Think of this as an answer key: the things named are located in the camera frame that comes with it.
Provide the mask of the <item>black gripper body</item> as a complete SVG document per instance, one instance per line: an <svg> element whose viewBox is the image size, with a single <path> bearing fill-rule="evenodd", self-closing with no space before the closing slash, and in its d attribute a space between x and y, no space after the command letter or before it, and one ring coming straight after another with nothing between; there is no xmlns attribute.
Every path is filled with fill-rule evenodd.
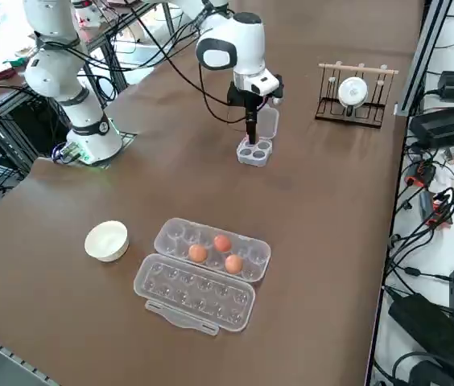
<svg viewBox="0 0 454 386"><path fill-rule="evenodd" d="M238 89L232 81L227 92L227 105L245 109L259 109L266 103L265 96Z"/></svg>

